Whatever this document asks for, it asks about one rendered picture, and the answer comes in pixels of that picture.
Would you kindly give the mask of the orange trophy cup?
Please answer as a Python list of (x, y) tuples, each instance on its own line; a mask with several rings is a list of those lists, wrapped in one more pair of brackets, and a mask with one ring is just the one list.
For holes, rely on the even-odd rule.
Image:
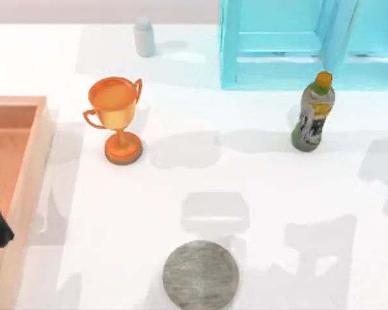
[(83, 112), (83, 117), (96, 129), (113, 131), (106, 139), (104, 153), (115, 165), (132, 164), (142, 155), (141, 139), (126, 130), (134, 119), (142, 87), (141, 79), (105, 77), (88, 91), (92, 109)]

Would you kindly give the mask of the salmon shallow box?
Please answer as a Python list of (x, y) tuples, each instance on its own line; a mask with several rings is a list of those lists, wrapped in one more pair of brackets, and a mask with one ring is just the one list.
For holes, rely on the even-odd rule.
[(0, 96), (0, 211), (15, 234), (0, 248), (0, 310), (17, 298), (53, 133), (44, 96)]

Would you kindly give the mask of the round grey coaster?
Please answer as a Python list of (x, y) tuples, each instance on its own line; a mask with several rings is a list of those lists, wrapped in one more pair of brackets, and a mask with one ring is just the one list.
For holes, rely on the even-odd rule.
[(240, 271), (226, 248), (194, 240), (168, 256), (162, 283), (179, 310), (227, 310), (237, 293)]

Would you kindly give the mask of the pale grey bottle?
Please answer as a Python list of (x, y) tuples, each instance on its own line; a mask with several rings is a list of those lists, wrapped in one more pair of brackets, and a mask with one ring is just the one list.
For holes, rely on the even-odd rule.
[(153, 26), (147, 17), (138, 17), (133, 27), (136, 52), (141, 57), (151, 57), (155, 54), (155, 39)]

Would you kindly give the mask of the light blue rack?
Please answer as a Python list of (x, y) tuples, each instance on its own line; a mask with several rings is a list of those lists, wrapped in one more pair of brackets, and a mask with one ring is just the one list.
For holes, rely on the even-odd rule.
[(220, 0), (221, 87), (388, 90), (388, 0)]

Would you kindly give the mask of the grey bottle with orange cap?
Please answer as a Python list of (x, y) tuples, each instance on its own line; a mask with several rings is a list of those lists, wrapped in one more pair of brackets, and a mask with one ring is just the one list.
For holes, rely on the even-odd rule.
[(332, 80), (330, 72), (322, 71), (304, 89), (299, 119), (291, 135), (292, 144), (297, 150), (312, 152), (321, 143), (324, 124), (336, 99)]

